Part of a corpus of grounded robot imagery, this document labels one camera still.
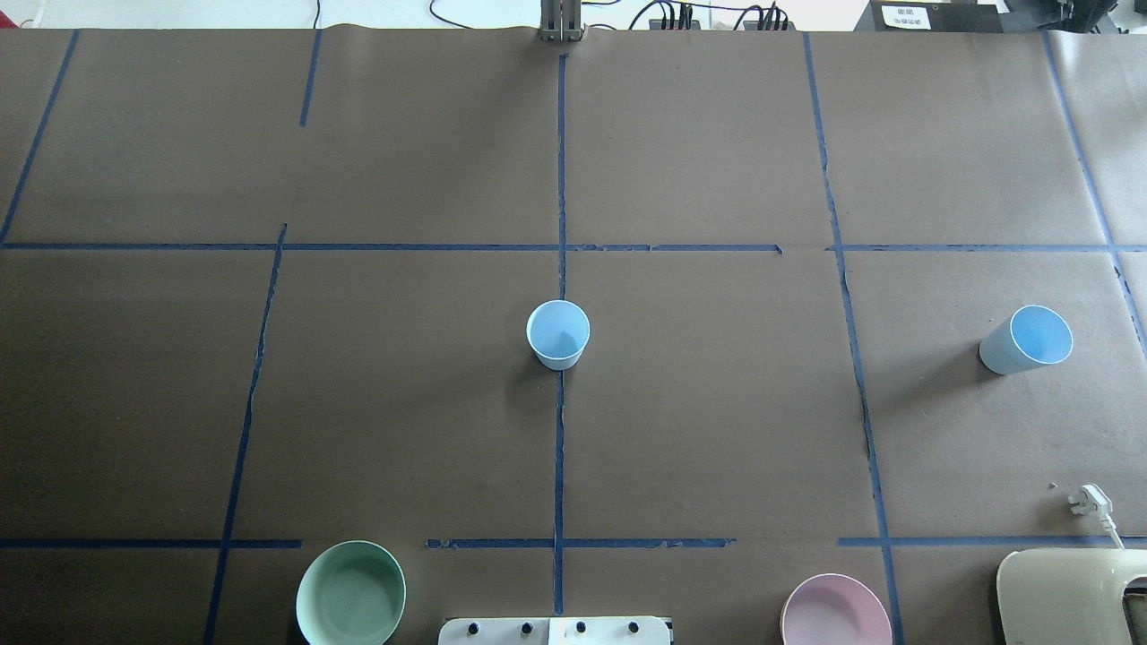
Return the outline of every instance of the green bowl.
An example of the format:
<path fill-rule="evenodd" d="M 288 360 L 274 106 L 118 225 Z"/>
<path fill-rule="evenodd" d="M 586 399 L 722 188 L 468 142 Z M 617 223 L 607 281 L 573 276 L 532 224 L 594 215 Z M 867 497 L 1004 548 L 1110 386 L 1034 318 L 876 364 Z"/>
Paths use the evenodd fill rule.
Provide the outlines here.
<path fill-rule="evenodd" d="M 364 541 L 323 551 L 295 597 L 298 628 L 312 645 L 381 645 L 405 607 L 406 578 L 398 560 Z"/>

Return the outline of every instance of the blue cup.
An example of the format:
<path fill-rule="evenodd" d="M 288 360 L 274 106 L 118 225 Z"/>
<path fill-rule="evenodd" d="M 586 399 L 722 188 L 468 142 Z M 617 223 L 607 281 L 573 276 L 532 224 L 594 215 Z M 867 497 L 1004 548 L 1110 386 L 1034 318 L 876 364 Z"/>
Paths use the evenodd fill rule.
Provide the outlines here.
<path fill-rule="evenodd" d="M 559 372 L 569 370 L 590 342 L 590 318 L 569 301 L 552 300 L 530 314 L 525 339 L 543 365 Z"/>
<path fill-rule="evenodd" d="M 1020 308 L 980 343 L 980 359 L 997 374 L 1063 363 L 1075 343 L 1068 324 L 1046 306 Z"/>

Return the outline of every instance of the bowl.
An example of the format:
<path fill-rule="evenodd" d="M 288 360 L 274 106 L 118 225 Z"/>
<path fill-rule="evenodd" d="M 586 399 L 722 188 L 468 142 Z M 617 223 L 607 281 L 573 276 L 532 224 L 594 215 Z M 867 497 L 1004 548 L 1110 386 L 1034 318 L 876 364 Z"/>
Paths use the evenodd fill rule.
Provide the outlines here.
<path fill-rule="evenodd" d="M 406 607 L 398 560 L 377 544 L 353 541 L 311 562 L 295 597 L 295 615 L 312 645 L 381 645 Z"/>
<path fill-rule="evenodd" d="M 797 585 L 781 611 L 785 645 L 891 645 L 884 605 L 859 581 L 841 574 Z"/>

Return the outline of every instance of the black box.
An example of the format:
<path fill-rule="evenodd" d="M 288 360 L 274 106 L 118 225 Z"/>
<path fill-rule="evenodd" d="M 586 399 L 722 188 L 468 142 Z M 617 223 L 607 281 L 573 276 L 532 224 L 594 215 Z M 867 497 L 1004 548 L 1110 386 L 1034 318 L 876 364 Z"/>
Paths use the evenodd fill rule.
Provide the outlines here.
<path fill-rule="evenodd" d="M 933 5 L 881 0 L 869 0 L 852 31 L 1004 32 L 994 5 Z"/>

